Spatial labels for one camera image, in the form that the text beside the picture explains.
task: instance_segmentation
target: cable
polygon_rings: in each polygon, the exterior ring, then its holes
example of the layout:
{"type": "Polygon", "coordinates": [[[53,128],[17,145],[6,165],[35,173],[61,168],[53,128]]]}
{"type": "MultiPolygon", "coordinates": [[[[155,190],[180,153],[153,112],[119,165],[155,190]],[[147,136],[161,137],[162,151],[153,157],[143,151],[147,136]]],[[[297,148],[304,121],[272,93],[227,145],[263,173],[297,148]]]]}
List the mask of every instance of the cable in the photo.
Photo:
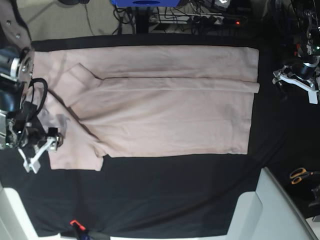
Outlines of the cable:
{"type": "Polygon", "coordinates": [[[288,7],[286,8],[286,11],[288,12],[288,15],[289,15],[290,7],[292,7],[292,2],[291,2],[291,3],[288,5],[288,7]]]}
{"type": "Polygon", "coordinates": [[[178,17],[174,14],[174,12],[172,11],[171,7],[170,7],[170,12],[175,17],[175,20],[176,20],[177,28],[174,30],[174,31],[176,31],[178,29],[178,27],[179,27],[178,17]]]}
{"type": "Polygon", "coordinates": [[[165,9],[164,9],[164,18],[165,18],[165,19],[168,19],[166,16],[167,16],[167,7],[165,7],[165,9]]]}
{"type": "Polygon", "coordinates": [[[298,24],[299,24],[299,22],[300,22],[300,19],[299,19],[299,16],[298,16],[298,14],[297,14],[297,10],[296,10],[296,7],[295,7],[295,5],[294,5],[294,2],[293,2],[293,0],[290,0],[290,1],[291,1],[291,5],[292,5],[292,10],[293,10],[293,12],[294,12],[294,15],[295,15],[296,19],[298,20],[298,24]]]}
{"type": "Polygon", "coordinates": [[[89,26],[90,32],[91,32],[92,36],[95,36],[94,31],[92,30],[92,27],[91,27],[87,5],[84,4],[83,6],[84,6],[84,9],[85,9],[86,21],[88,22],[88,26],[89,26]]]}
{"type": "Polygon", "coordinates": [[[315,12],[316,26],[317,26],[317,28],[319,29],[318,15],[317,15],[317,8],[316,8],[315,0],[313,0],[313,6],[314,6],[314,12],[315,12]]]}
{"type": "Polygon", "coordinates": [[[190,14],[187,14],[187,13],[181,11],[180,9],[176,8],[176,7],[174,7],[173,9],[177,10],[178,12],[182,13],[183,15],[188,16],[189,18],[190,18],[190,16],[191,16],[190,14]]]}
{"type": "Polygon", "coordinates": [[[159,11],[159,7],[158,6],[156,7],[156,10],[158,12],[159,22],[160,22],[160,24],[162,24],[161,17],[160,17],[160,11],[159,11]]]}
{"type": "MultiPolygon", "coordinates": [[[[35,87],[32,86],[32,97],[31,97],[31,104],[30,106],[33,105],[33,102],[34,102],[34,97],[35,97],[35,87]]],[[[24,126],[23,126],[23,130],[21,132],[21,135],[20,135],[20,138],[19,140],[16,142],[16,144],[11,148],[11,149],[16,149],[20,146],[22,140],[24,139],[24,136],[26,134],[26,124],[28,122],[28,119],[29,119],[29,114],[30,114],[30,111],[28,111],[28,113],[26,114],[26,117],[25,117],[25,121],[24,121],[24,126]]]]}
{"type": "Polygon", "coordinates": [[[119,26],[113,31],[113,33],[111,35],[114,35],[117,31],[118,34],[122,34],[122,24],[130,24],[132,27],[132,34],[136,34],[136,26],[135,23],[133,21],[134,19],[134,14],[133,11],[131,9],[131,7],[127,7],[127,8],[118,8],[116,5],[113,5],[113,16],[115,17],[115,19],[117,19],[117,21],[119,22],[119,26]]]}
{"type": "Polygon", "coordinates": [[[40,101],[39,107],[37,108],[37,110],[31,115],[30,118],[27,119],[27,122],[31,121],[33,118],[35,118],[36,116],[38,116],[38,114],[40,113],[40,111],[42,110],[42,108],[45,105],[46,102],[46,98],[47,98],[47,94],[48,94],[48,83],[46,80],[44,80],[43,78],[33,78],[30,82],[30,87],[34,88],[34,84],[35,83],[42,83],[43,84],[43,95],[42,95],[42,99],[40,101]]]}
{"type": "Polygon", "coordinates": [[[286,18],[286,12],[283,11],[283,8],[277,8],[276,6],[276,0],[271,0],[270,1],[270,8],[272,12],[272,17],[273,17],[273,22],[278,29],[279,33],[287,38],[290,38],[290,33],[288,32],[288,21],[286,18]]]}

